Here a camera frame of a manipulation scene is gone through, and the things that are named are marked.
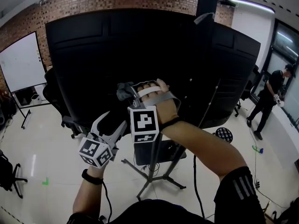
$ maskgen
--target tripod stand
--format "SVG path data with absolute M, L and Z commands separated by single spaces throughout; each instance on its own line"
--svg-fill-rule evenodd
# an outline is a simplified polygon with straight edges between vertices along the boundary
M 157 180 L 167 180 L 169 182 L 171 182 L 172 184 L 176 185 L 177 187 L 179 187 L 180 189 L 185 189 L 185 186 L 182 186 L 181 184 L 177 183 L 176 181 L 174 181 L 171 177 L 169 177 L 169 174 L 173 171 L 174 167 L 177 165 L 178 161 L 181 159 L 182 155 L 185 152 L 185 148 L 180 146 L 169 166 L 169 168 L 167 169 L 167 171 L 165 172 L 165 174 L 161 177 L 153 177 L 154 176 L 154 171 L 155 171 L 155 167 L 157 164 L 157 160 L 158 160 L 158 154 L 159 154 L 159 149 L 160 149 L 160 145 L 162 142 L 162 134 L 159 133 L 157 136 L 156 141 L 153 142 L 152 145 L 152 149 L 151 149 L 151 158 L 150 158 L 150 165 L 149 165 L 149 175 L 146 175 L 144 172 L 140 171 L 139 169 L 137 169 L 133 164 L 131 164 L 128 160 L 124 159 L 122 160 L 123 163 L 128 164 L 132 169 L 134 169 L 137 173 L 139 173 L 142 177 L 144 177 L 146 179 L 146 183 L 143 186 L 143 188 L 141 189 L 141 191 L 138 193 L 137 195 L 137 199 L 139 201 L 141 201 L 140 199 L 140 195 L 143 193 L 143 191 L 147 188 L 147 186 L 152 183 L 153 181 L 157 181 Z

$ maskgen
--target black wristband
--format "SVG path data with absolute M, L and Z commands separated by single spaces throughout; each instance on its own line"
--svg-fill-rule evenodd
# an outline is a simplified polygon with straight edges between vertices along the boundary
M 83 173 L 82 173 L 82 177 L 83 177 L 86 181 L 88 181 L 88 182 L 90 182 L 90 183 L 92 183 L 92 184 L 94 184 L 94 185 L 100 185 L 100 184 L 103 183 L 103 179 L 100 179 L 100 178 L 97 178 L 97 177 L 91 177 L 90 175 L 88 175 L 88 173 L 87 173 L 87 169 L 84 169 L 84 171 L 83 171 Z
M 160 131 L 164 130 L 166 127 L 170 126 L 170 125 L 174 125 L 175 123 L 182 121 L 182 119 L 180 117 L 176 117 L 171 121 L 166 122 L 165 124 L 160 125 L 159 129 Z

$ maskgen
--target black shoe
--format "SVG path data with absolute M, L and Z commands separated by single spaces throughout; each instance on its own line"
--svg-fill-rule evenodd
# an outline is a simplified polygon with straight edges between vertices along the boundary
M 263 138 L 262 138 L 262 136 L 261 136 L 261 132 L 254 131 L 253 133 L 254 133 L 254 135 L 255 135 L 259 140 L 263 140 Z
M 249 120 L 248 118 L 246 118 L 246 123 L 247 123 L 247 126 L 248 126 L 249 128 L 251 128 L 251 120 Z

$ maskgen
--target black t-shirt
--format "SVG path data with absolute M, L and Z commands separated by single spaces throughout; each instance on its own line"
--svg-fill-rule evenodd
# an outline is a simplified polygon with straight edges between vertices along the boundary
M 223 178 L 214 202 L 216 224 L 266 223 L 248 167 L 238 168 Z M 111 224 L 123 223 L 207 224 L 212 222 L 188 212 L 181 206 L 163 200 L 147 199 L 131 205 L 111 222 Z M 82 213 L 75 213 L 70 217 L 68 224 L 99 224 L 99 222 Z
M 283 86 L 284 81 L 285 81 L 285 79 L 282 77 L 281 70 L 276 70 L 272 73 L 272 75 L 269 78 L 269 83 L 270 83 L 270 85 L 273 89 L 273 92 L 275 94 L 277 94 L 279 89 Z M 265 84 L 264 90 L 265 90 L 266 95 L 273 97 L 267 87 L 267 84 Z

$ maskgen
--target whiteboard frame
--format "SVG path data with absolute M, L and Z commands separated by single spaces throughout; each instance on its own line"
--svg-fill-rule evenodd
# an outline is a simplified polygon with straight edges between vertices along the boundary
M 46 68 L 46 66 L 43 64 L 43 58 L 42 58 L 42 56 L 41 56 L 41 50 L 40 50 L 40 48 L 39 48 L 39 43 L 38 43 L 37 33 L 36 33 L 36 31 L 31 32 L 31 33 L 28 33 L 27 35 L 21 37 L 20 39 L 18 39 L 18 40 L 15 41 L 14 43 L 11 43 L 9 46 L 5 47 L 2 51 L 6 50 L 7 48 L 9 48 L 10 46 L 12 46 L 13 44 L 15 44 L 16 42 L 18 42 L 19 40 L 21 40 L 21 39 L 23 39 L 24 37 L 26 37 L 26 36 L 28 36 L 28 35 L 31 35 L 31 34 L 33 34 L 33 33 L 35 33 L 35 35 L 36 35 L 36 43 L 37 43 L 37 47 L 38 47 L 38 52 L 39 52 L 39 54 L 40 54 L 41 62 L 42 62 L 42 65 L 43 65 L 43 69 L 44 69 L 44 71 L 45 71 L 45 73 L 46 73 L 46 72 L 47 72 L 47 68 Z M 9 88 L 7 82 L 6 82 L 5 75 L 4 75 L 4 72 L 3 72 L 3 70 L 2 70 L 2 66 L 1 66 L 1 64 L 0 64 L 0 68 L 1 68 L 1 71 L 2 71 L 2 74 L 3 74 L 3 77 L 4 77 L 4 80 L 5 80 L 5 84 L 6 84 L 6 86 L 8 87 L 8 89 L 9 89 L 9 91 L 10 91 L 10 88 Z M 22 89 L 19 89 L 19 90 L 16 90 L 16 91 L 21 91 L 21 90 L 24 90 L 24 89 L 27 89 L 27 88 L 30 88 L 30 87 L 34 87 L 34 86 L 40 85 L 40 84 L 35 84 L 35 85 L 32 85 L 32 86 L 28 86 L 28 87 L 25 87 L 25 88 L 22 88 Z

